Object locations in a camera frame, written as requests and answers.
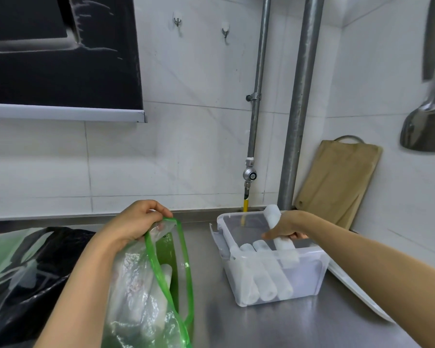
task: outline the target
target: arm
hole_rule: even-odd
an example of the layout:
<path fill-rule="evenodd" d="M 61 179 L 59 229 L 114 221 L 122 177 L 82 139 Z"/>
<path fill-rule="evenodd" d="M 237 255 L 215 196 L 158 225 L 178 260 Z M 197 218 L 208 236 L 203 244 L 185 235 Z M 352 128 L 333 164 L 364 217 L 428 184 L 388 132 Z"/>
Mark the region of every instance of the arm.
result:
<path fill-rule="evenodd" d="M 264 239 L 312 238 L 418 344 L 435 347 L 435 269 L 304 211 L 285 212 Z"/>
<path fill-rule="evenodd" d="M 93 236 L 34 348 L 100 347 L 115 255 L 163 216 L 173 215 L 156 201 L 137 201 Z"/>

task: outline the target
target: gray pipe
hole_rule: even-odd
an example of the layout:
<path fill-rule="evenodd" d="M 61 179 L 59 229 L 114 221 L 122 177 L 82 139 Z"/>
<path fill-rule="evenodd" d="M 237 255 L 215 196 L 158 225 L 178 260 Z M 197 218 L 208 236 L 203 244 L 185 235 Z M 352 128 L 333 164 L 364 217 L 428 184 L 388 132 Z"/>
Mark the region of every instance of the gray pipe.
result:
<path fill-rule="evenodd" d="M 257 174 L 255 165 L 256 131 L 258 129 L 259 104 L 261 101 L 262 75 L 264 73 L 264 59 L 266 57 L 266 44 L 268 42 L 269 14 L 271 0 L 264 0 L 262 5 L 261 30 L 259 33 L 258 61 L 256 63 L 255 92 L 247 96 L 251 101 L 251 124 L 249 128 L 248 154 L 246 169 L 244 170 L 245 200 L 248 199 L 251 182 L 256 180 Z"/>
<path fill-rule="evenodd" d="M 277 205 L 291 210 L 324 0 L 306 0 Z"/>

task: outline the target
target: cleaver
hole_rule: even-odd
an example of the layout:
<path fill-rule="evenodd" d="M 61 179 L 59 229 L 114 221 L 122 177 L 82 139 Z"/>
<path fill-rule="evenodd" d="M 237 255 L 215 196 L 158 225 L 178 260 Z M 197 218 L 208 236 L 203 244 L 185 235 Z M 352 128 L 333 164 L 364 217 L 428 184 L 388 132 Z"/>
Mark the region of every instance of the cleaver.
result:
<path fill-rule="evenodd" d="M 435 71 L 435 0 L 430 0 L 423 48 L 422 77 L 430 80 Z"/>

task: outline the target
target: white frame edge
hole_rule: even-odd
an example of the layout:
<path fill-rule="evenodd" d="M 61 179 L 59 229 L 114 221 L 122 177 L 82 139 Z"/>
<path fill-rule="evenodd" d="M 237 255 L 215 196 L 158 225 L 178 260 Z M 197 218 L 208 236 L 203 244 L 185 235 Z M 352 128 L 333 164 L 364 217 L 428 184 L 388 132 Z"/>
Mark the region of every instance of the white frame edge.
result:
<path fill-rule="evenodd" d="M 0 118 L 146 123 L 144 110 L 0 104 Z"/>

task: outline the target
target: wooden cutting board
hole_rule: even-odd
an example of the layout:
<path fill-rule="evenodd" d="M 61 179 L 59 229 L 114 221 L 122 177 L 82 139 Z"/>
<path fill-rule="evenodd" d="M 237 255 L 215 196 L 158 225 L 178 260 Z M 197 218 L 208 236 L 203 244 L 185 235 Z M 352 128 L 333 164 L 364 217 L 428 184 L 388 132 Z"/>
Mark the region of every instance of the wooden cutting board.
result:
<path fill-rule="evenodd" d="M 323 140 L 296 208 L 349 229 L 382 151 L 377 145 Z"/>

